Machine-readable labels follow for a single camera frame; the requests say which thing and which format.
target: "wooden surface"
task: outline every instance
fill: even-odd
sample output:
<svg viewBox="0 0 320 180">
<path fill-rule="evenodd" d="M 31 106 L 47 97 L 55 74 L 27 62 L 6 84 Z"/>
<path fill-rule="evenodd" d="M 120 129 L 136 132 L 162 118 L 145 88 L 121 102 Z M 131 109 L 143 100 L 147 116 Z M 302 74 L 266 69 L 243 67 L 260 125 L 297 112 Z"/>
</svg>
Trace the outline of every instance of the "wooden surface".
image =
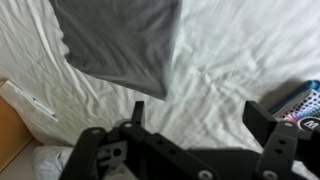
<svg viewBox="0 0 320 180">
<path fill-rule="evenodd" d="M 18 113 L 0 96 L 0 172 L 32 139 Z"/>
</svg>

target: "screw hole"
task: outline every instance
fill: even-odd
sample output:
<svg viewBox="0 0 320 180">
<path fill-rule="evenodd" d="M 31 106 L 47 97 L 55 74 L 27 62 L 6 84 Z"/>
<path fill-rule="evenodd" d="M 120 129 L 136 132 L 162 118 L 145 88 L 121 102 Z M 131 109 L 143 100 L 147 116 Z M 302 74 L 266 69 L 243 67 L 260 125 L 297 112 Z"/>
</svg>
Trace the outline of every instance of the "screw hole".
<svg viewBox="0 0 320 180">
<path fill-rule="evenodd" d="M 159 140 L 159 141 L 157 141 L 157 144 L 161 145 L 161 144 L 163 144 L 163 141 Z"/>
<path fill-rule="evenodd" d="M 171 149 L 169 152 L 170 152 L 170 154 L 176 154 L 177 153 L 177 151 L 174 150 L 174 149 Z"/>
<path fill-rule="evenodd" d="M 286 144 L 286 142 L 284 140 L 279 140 L 280 144 Z"/>
<path fill-rule="evenodd" d="M 276 153 L 278 153 L 278 154 L 282 154 L 282 151 L 281 151 L 280 149 L 276 149 L 275 151 L 276 151 Z"/>
<path fill-rule="evenodd" d="M 115 150 L 113 151 L 113 156 L 118 157 L 118 156 L 120 156 L 120 155 L 121 155 L 121 150 L 120 150 L 120 149 L 115 149 Z"/>
</svg>

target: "black plastic part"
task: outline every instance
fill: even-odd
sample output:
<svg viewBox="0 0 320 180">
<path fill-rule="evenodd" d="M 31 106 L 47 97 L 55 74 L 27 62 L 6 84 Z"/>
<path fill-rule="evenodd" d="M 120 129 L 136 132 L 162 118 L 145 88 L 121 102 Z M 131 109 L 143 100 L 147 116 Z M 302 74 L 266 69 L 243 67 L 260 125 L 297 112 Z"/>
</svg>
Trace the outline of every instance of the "black plastic part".
<svg viewBox="0 0 320 180">
<path fill-rule="evenodd" d="M 257 164 L 256 174 L 263 177 L 265 171 L 277 174 L 278 179 L 289 180 L 297 148 L 298 127 L 290 122 L 279 122 L 264 147 Z"/>
<path fill-rule="evenodd" d="M 221 179 L 252 179 L 260 154 L 244 149 L 188 150 L 210 165 Z"/>
<path fill-rule="evenodd" d="M 277 125 L 274 118 L 254 101 L 246 102 L 242 118 L 254 138 L 264 147 Z"/>
<path fill-rule="evenodd" d="M 60 180 L 97 180 L 97 148 L 105 135 L 103 128 L 89 128 L 82 132 Z"/>
<path fill-rule="evenodd" d="M 212 167 L 160 134 L 150 135 L 136 124 L 131 123 L 131 127 L 126 124 L 128 123 L 120 126 L 120 132 L 132 138 L 132 142 L 138 143 L 139 148 L 135 147 L 138 155 L 148 159 L 147 167 L 142 167 L 148 171 L 147 179 L 199 179 L 198 174 L 201 170 L 210 172 L 213 179 L 220 179 Z M 127 159 L 125 161 L 127 167 L 136 168 L 129 163 L 132 163 L 132 160 Z M 140 179 L 138 174 L 141 172 L 140 169 L 130 168 L 130 170 Z"/>
<path fill-rule="evenodd" d="M 136 123 L 137 125 L 142 127 L 145 126 L 143 101 L 136 102 L 133 113 L 132 113 L 131 122 Z"/>
</svg>

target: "black mount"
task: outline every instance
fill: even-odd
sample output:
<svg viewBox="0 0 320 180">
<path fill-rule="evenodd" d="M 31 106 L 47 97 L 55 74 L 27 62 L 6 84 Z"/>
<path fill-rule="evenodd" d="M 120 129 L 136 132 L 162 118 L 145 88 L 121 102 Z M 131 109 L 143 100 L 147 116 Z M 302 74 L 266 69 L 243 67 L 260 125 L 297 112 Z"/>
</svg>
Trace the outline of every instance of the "black mount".
<svg viewBox="0 0 320 180">
<path fill-rule="evenodd" d="M 319 176 L 320 126 L 312 133 L 299 133 L 295 124 L 277 122 L 248 101 L 243 122 L 264 147 L 262 154 L 241 148 L 183 150 L 161 134 L 145 130 L 143 111 L 144 102 L 136 102 L 131 121 L 110 132 L 85 130 L 60 180 L 102 179 L 111 165 L 120 163 L 142 180 L 305 179 L 292 172 L 295 159 Z"/>
</svg>

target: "bed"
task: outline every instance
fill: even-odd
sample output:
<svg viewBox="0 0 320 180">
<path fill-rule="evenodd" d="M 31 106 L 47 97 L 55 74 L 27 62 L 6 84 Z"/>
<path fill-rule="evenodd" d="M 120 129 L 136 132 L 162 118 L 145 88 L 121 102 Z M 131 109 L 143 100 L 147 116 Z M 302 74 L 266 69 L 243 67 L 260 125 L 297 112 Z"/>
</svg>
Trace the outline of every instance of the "bed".
<svg viewBox="0 0 320 180">
<path fill-rule="evenodd" d="M 74 145 L 92 126 L 110 130 L 142 100 L 146 128 L 183 148 L 261 151 L 242 124 L 244 103 L 268 108 L 320 78 L 319 7 L 317 1 L 184 0 L 163 101 L 68 64 L 48 0 L 2 0 L 0 77 L 54 111 L 57 120 L 37 128 L 61 139 L 56 143 Z"/>
</svg>

